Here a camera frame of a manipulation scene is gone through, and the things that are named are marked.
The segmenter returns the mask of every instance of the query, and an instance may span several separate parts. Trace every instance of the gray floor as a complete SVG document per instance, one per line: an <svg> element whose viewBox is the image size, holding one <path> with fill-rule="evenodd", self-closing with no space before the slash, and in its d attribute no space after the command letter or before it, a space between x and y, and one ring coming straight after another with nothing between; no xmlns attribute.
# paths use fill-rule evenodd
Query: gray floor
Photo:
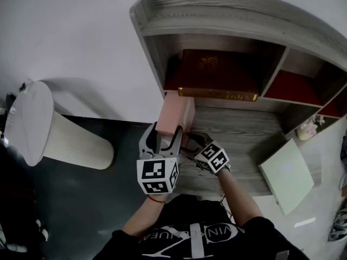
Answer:
<svg viewBox="0 0 347 260"><path fill-rule="evenodd" d="M121 228L145 198L136 181L136 160L138 140L146 126L72 120L108 139L115 148L116 158L104 171L47 158L35 167L26 167L36 186L39 214L50 233L49 241L42 244L48 260L92 259L110 239L112 231ZM344 173L339 151L346 128L347 121L342 119L304 144L320 152L322 184L312 189L292 213L283 216L272 196L255 197L264 216L310 259L337 259L347 242L326 241L343 200L338 189ZM315 222L294 227L313 217Z"/></svg>
<svg viewBox="0 0 347 260"><path fill-rule="evenodd" d="M147 125L70 118L109 140L113 165L94 170L43 158L26 167L36 188L38 213L49 230L41 245L51 260L92 259L144 201L136 180L138 141Z"/></svg>

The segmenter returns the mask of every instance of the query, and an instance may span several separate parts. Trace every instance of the red shelf lining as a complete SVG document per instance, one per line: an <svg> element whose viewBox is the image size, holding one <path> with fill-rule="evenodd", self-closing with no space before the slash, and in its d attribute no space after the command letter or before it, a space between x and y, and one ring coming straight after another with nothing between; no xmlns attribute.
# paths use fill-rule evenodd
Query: red shelf lining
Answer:
<svg viewBox="0 0 347 260"><path fill-rule="evenodd" d="M310 77L280 70L264 97L322 106Z"/></svg>
<svg viewBox="0 0 347 260"><path fill-rule="evenodd" d="M333 116L334 118L341 118L341 115L336 108L336 105L333 101L331 101L328 105L326 105L322 110L318 112L319 115Z"/></svg>

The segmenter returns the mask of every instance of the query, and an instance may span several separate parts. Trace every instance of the red bracelet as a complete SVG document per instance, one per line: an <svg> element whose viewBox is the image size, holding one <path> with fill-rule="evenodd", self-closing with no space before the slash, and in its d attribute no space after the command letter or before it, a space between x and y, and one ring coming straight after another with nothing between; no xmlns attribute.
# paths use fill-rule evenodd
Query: red bracelet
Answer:
<svg viewBox="0 0 347 260"><path fill-rule="evenodd" d="M154 202L158 202L158 203L166 203L166 201L159 201L159 200L155 200L154 198L151 198L150 195L148 195L148 198L153 200Z"/></svg>

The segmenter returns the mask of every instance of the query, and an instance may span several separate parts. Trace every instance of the person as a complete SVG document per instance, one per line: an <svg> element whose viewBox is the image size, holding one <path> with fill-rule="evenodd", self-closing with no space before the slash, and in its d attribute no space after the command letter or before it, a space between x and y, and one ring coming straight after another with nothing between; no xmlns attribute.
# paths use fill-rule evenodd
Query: person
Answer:
<svg viewBox="0 0 347 260"><path fill-rule="evenodd" d="M102 259L308 259L273 223L229 169L217 173L233 224L219 201L150 195L94 257Z"/></svg>

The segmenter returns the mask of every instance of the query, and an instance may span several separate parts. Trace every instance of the wooden desk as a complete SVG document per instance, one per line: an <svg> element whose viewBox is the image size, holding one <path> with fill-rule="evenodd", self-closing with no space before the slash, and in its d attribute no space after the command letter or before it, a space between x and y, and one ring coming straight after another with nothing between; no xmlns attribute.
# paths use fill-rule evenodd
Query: wooden desk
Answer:
<svg viewBox="0 0 347 260"><path fill-rule="evenodd" d="M269 157L286 138L274 113L196 107L192 132L205 132L220 143L230 158L233 176L252 196L267 196L271 192L258 164ZM319 150L294 138L311 172L314 186L321 182L322 167ZM192 161L181 161L176 193L196 196L220 196L218 178L203 171Z"/></svg>

